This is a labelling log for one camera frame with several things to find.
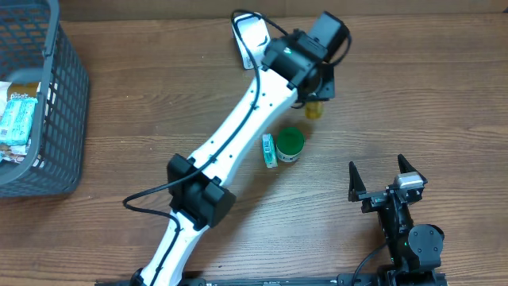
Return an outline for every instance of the small yellow bottle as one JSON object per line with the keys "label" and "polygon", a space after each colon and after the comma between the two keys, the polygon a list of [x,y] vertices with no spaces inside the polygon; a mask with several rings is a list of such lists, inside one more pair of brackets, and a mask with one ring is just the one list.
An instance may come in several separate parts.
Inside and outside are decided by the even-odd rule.
{"label": "small yellow bottle", "polygon": [[323,102],[308,102],[305,105],[305,116],[308,119],[319,119],[324,111]]}

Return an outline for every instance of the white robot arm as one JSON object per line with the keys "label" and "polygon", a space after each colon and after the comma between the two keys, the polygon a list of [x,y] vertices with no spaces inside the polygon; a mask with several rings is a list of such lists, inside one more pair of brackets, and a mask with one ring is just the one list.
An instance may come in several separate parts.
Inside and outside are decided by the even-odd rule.
{"label": "white robot arm", "polygon": [[[276,72],[268,69],[266,71],[260,70],[261,90],[256,109],[247,120],[241,131],[235,138],[227,145],[224,151],[218,156],[214,164],[211,164],[203,174],[208,178],[213,179],[217,177],[220,179],[219,185],[221,187],[228,187],[233,177],[235,176],[241,161],[244,159],[245,154],[250,150],[253,142],[260,137],[262,132],[284,111],[291,108],[291,105],[297,99],[297,90],[294,88],[290,90],[287,88],[287,80]],[[247,113],[248,109],[253,103],[256,93],[256,79],[251,83],[251,86],[245,93],[242,100],[235,107],[233,112],[222,123],[221,127],[212,135],[208,141],[203,144],[199,149],[195,150],[189,158],[194,158],[194,166],[196,168],[205,164],[210,155],[215,153],[218,146],[221,146],[228,136],[238,126],[238,122]],[[199,238],[209,226],[204,226],[200,230],[194,229],[194,223],[189,220],[181,212],[172,212],[180,222],[179,235],[176,239],[171,252],[165,258],[162,265],[163,270],[157,277],[155,286],[176,286],[182,279],[183,266],[191,255],[192,249],[196,246]],[[175,236],[176,223],[170,221],[166,234],[159,245],[158,250],[152,261],[141,272],[143,283],[147,286],[151,285],[152,279],[156,274],[156,268],[166,253],[173,237]]]}
{"label": "white robot arm", "polygon": [[[233,15],[233,29],[240,34]],[[261,14],[252,15],[272,23]],[[167,174],[172,183],[124,200],[129,209],[148,212],[127,202],[168,187],[173,195],[172,211],[168,216],[171,220],[155,256],[127,285],[179,284],[183,267],[199,238],[216,226],[234,204],[236,197],[226,188],[254,140],[294,103],[326,101],[334,97],[333,67],[348,50],[335,62],[329,62],[346,39],[349,47],[348,29],[327,12],[314,23],[309,34],[295,30],[274,39],[267,47],[262,65],[257,67],[254,63],[256,78],[214,135],[188,158],[175,154],[170,160]]]}

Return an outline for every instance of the packaged item in basket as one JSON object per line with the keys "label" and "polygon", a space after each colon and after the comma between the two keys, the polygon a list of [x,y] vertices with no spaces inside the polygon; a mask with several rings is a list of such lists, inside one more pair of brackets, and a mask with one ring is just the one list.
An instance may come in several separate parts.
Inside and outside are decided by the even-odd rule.
{"label": "packaged item in basket", "polygon": [[10,83],[0,82],[0,119],[7,106],[7,89]]}
{"label": "packaged item in basket", "polygon": [[9,146],[9,151],[15,155],[26,156],[29,153],[30,145],[32,144],[32,139],[26,143],[26,145],[13,145]]}
{"label": "packaged item in basket", "polygon": [[[2,156],[2,158],[0,158],[0,161],[4,160],[5,162],[12,162],[17,164],[20,164],[25,159],[25,156],[23,155],[4,153],[3,151],[0,151],[0,156]],[[37,156],[37,159],[35,159],[35,161],[33,162],[32,167],[37,167],[37,165],[39,165],[39,168],[44,167],[44,160],[41,161],[40,155]]]}
{"label": "packaged item in basket", "polygon": [[37,99],[11,99],[0,121],[0,144],[25,145],[32,128]]}

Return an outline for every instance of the wood grain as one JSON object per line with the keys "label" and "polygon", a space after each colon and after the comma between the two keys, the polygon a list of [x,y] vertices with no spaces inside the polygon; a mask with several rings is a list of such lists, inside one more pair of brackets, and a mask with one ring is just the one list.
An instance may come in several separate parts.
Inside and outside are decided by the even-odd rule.
{"label": "wood grain", "polygon": [[508,0],[60,0],[67,21],[226,18],[243,8],[272,17],[501,13]]}
{"label": "wood grain", "polygon": [[[383,240],[375,214],[347,201],[348,162],[369,190],[399,153],[429,184],[416,223],[446,233],[451,285],[508,282],[508,17],[344,17],[351,52],[324,117],[286,112],[297,164],[266,169],[257,142],[230,188],[238,200],[187,264],[207,278],[352,272]],[[277,20],[308,29],[313,18]],[[0,285],[92,285],[146,265],[167,221],[125,210],[127,195],[166,181],[174,153],[200,146],[251,81],[226,20],[64,23],[92,82],[83,180],[65,197],[0,201]],[[167,193],[138,205],[167,210]],[[387,253],[369,262],[374,271]]]}

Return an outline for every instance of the gray plastic basket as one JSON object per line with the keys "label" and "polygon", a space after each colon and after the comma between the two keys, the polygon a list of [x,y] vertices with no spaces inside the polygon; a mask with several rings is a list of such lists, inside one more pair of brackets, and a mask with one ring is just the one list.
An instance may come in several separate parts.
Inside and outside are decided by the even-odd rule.
{"label": "gray plastic basket", "polygon": [[57,0],[0,0],[0,81],[41,82],[31,147],[20,164],[0,162],[0,197],[62,194],[79,183],[89,80],[59,19]]}

